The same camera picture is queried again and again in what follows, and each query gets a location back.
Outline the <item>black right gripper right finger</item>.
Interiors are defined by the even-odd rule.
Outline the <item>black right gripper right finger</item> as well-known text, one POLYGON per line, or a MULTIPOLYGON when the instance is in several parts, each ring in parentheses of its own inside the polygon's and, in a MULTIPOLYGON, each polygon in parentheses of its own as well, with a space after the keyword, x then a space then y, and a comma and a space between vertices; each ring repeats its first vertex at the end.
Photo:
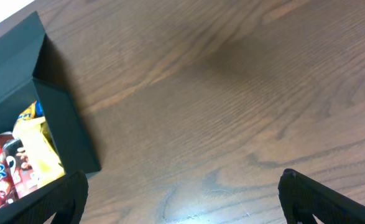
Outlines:
POLYGON ((279 200, 288 224, 365 224, 365 206, 297 172, 285 169, 279 200))

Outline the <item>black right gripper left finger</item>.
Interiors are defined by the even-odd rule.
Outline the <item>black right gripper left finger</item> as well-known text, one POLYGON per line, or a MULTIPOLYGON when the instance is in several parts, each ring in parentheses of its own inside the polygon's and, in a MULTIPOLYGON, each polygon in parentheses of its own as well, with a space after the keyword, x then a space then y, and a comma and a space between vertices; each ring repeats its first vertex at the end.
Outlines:
POLYGON ((88 198, 88 180, 83 171, 49 183, 0 209, 1 223, 79 223, 88 198))

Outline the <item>orange Lemond biscuit packet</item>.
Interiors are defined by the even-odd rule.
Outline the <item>orange Lemond biscuit packet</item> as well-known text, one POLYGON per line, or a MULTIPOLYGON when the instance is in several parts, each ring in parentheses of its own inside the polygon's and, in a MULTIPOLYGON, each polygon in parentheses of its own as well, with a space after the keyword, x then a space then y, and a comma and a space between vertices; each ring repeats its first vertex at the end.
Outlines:
POLYGON ((15 126, 21 122, 35 119, 35 102, 33 102, 27 109, 25 109, 17 118, 15 126))

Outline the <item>blue cookie roll packet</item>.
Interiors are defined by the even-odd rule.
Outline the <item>blue cookie roll packet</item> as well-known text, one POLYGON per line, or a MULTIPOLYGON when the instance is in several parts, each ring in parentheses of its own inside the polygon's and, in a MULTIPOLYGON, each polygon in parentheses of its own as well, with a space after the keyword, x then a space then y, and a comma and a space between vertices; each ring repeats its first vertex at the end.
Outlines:
POLYGON ((44 111, 42 105, 40 104, 40 101, 36 101, 34 105, 35 105, 35 117, 38 118, 44 116, 44 111))

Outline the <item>dark green gift box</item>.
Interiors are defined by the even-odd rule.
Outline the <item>dark green gift box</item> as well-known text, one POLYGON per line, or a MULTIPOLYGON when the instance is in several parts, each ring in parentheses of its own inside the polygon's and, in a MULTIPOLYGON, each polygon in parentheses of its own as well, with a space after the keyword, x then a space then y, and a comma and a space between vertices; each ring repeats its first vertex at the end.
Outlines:
POLYGON ((67 91, 60 54, 33 12, 0 37, 0 133, 35 100, 42 105, 49 133, 65 172, 101 169, 86 129, 67 91))

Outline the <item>yellow snack packet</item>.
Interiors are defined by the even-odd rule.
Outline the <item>yellow snack packet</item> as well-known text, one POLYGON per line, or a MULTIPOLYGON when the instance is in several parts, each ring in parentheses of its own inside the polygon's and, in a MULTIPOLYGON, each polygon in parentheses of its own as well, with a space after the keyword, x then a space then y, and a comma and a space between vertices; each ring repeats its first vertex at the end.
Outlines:
POLYGON ((38 175, 38 188, 65 175, 62 162, 52 146, 45 117, 18 121, 13 136, 23 143, 29 164, 38 175))

